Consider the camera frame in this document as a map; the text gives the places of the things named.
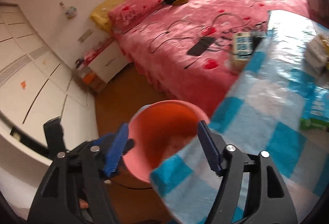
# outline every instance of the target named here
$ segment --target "blue checkered cloth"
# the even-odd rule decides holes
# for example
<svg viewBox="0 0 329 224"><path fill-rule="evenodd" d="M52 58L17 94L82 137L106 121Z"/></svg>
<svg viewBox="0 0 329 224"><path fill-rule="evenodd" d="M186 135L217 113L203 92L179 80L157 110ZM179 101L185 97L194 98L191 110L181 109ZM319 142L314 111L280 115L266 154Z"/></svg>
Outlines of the blue checkered cloth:
<svg viewBox="0 0 329 224"><path fill-rule="evenodd" d="M316 75L304 61L306 43L328 32L309 19L272 11L266 39L214 113L209 127L246 153L270 153L294 202L299 223L329 183L329 135L299 130ZM209 168L197 137L150 176L172 216L203 224L221 178ZM232 222L242 218L249 175L245 173Z"/></svg>

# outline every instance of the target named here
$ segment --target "bedside cabinet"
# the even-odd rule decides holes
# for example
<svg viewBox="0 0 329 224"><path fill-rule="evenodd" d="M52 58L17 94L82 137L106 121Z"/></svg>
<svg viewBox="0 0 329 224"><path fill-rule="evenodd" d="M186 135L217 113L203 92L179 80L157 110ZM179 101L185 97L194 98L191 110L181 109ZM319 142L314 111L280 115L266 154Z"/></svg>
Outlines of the bedside cabinet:
<svg viewBox="0 0 329 224"><path fill-rule="evenodd" d="M108 83L127 64L128 60L122 54L118 42L113 41L88 66L101 80Z"/></svg>

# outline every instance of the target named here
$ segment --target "pink bedspread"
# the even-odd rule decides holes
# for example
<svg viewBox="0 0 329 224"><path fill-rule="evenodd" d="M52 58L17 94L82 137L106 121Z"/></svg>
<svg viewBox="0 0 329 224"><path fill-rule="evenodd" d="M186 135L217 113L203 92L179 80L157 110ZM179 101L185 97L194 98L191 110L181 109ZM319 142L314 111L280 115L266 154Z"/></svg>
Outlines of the pink bedspread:
<svg viewBox="0 0 329 224"><path fill-rule="evenodd" d="M309 17L307 0L190 0L165 6L116 38L157 89L194 103L211 116L238 77L230 65L231 54L222 49L230 49L236 32L266 30L269 10ZM188 55L207 34L216 37L218 45L201 56Z"/></svg>

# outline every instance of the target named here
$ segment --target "metal screw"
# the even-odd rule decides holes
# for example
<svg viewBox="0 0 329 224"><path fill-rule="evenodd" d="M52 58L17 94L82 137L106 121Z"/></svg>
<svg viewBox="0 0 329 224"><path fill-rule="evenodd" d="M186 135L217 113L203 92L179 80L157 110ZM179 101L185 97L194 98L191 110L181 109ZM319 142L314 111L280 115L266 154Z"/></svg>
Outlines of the metal screw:
<svg viewBox="0 0 329 224"><path fill-rule="evenodd" d="M226 150L228 150L229 152L234 152L236 148L234 145L227 145Z"/></svg>
<svg viewBox="0 0 329 224"><path fill-rule="evenodd" d="M269 157L269 152L263 151L263 152L261 152L261 155L262 155L264 158L268 158L268 157Z"/></svg>
<svg viewBox="0 0 329 224"><path fill-rule="evenodd" d="M91 150L93 153L96 153L96 152L99 151L99 146L94 145L94 146L92 146L92 147L90 148L90 150Z"/></svg>
<svg viewBox="0 0 329 224"><path fill-rule="evenodd" d="M65 157L65 153L64 153L64 152L59 152L59 153L57 154L57 157L58 157L58 158L64 158L64 157Z"/></svg>

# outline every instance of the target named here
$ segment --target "white wardrobe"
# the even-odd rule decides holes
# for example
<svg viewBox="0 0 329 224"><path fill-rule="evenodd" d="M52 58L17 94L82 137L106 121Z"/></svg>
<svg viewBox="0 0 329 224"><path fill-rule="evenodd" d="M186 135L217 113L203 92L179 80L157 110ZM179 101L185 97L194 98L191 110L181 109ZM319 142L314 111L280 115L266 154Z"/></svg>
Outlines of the white wardrobe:
<svg viewBox="0 0 329 224"><path fill-rule="evenodd" d="M47 146L43 124L61 117L66 147L98 138L93 95L49 50L15 6L0 6L0 114L9 125ZM2 130L16 148L49 165Z"/></svg>

